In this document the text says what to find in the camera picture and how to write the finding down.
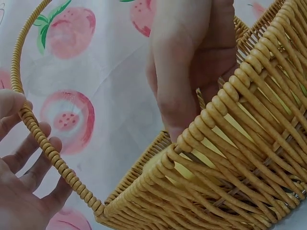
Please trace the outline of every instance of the knuckle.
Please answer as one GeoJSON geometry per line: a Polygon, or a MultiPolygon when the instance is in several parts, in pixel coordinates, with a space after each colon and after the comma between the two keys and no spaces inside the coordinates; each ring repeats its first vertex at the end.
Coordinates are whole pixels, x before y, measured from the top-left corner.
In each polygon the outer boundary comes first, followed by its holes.
{"type": "Polygon", "coordinates": [[[180,100],[176,98],[168,98],[159,96],[157,99],[158,107],[163,116],[176,116],[180,109],[180,100]]]}

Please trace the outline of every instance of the patterned fabric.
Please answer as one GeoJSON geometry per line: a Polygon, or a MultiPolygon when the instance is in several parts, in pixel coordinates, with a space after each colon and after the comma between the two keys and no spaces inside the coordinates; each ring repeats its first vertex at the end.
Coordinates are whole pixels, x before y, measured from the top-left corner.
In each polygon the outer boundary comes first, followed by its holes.
{"type": "MultiPolygon", "coordinates": [[[[0,88],[10,88],[16,37],[39,2],[0,0],[0,88]]],[[[236,15],[252,26],[272,2],[235,0],[236,15]]],[[[155,8],[156,0],[53,0],[24,45],[21,78],[37,119],[51,124],[64,160],[102,200],[163,129],[145,77],[155,8]]],[[[19,124],[0,143],[0,157],[27,134],[19,124]]],[[[51,169],[35,194],[49,193],[58,177],[51,169]]],[[[76,194],[47,228],[101,229],[76,194]]]]}

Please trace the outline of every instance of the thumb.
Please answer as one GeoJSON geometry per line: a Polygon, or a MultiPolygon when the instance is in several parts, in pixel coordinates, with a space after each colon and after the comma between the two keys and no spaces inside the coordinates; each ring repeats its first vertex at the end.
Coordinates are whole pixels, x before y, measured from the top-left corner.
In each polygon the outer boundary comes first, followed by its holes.
{"type": "Polygon", "coordinates": [[[0,119],[19,112],[25,102],[25,96],[12,90],[0,90],[0,119]]]}

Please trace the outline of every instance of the human hand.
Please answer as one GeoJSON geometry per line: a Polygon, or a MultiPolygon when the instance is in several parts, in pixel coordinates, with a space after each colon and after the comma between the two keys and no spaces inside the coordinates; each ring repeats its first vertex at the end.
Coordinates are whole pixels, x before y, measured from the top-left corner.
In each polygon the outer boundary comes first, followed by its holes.
{"type": "MultiPolygon", "coordinates": [[[[0,141],[21,120],[17,112],[25,97],[10,90],[0,90],[0,141]]],[[[40,123],[46,136],[51,128],[40,123]]],[[[57,151],[62,148],[58,138],[50,138],[57,151]]],[[[34,165],[21,177],[16,177],[30,156],[38,149],[30,134],[12,155],[0,158],[0,229],[45,230],[50,219],[63,207],[71,188],[60,179],[56,188],[46,197],[38,198],[33,192],[39,187],[51,164],[42,153],[34,165]]]]}
{"type": "Polygon", "coordinates": [[[236,68],[233,0],[158,0],[147,78],[171,139],[200,113],[236,68]]]}

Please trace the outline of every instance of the woven basket side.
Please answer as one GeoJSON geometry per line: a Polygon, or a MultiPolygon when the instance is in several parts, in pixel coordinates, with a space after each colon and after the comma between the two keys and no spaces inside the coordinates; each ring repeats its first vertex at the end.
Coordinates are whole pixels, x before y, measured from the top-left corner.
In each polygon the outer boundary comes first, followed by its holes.
{"type": "MultiPolygon", "coordinates": [[[[244,33],[248,30],[248,27],[242,22],[238,17],[234,17],[235,31],[236,31],[236,41],[239,41],[243,37],[244,33]]],[[[205,103],[203,101],[200,90],[197,90],[197,96],[200,102],[201,109],[205,108],[205,103]]],[[[142,173],[142,166],[155,154],[159,153],[163,149],[167,148],[171,144],[169,135],[161,131],[151,145],[143,152],[141,157],[136,161],[132,168],[126,173],[123,179],[119,182],[116,189],[110,194],[110,196],[105,200],[105,204],[109,204],[114,200],[120,193],[125,191],[133,181],[139,177],[142,173]]]]}
{"type": "Polygon", "coordinates": [[[270,9],[270,26],[259,22],[242,42],[244,51],[261,34],[229,82],[98,222],[131,230],[265,230],[305,198],[307,0],[280,0],[270,9]]]}

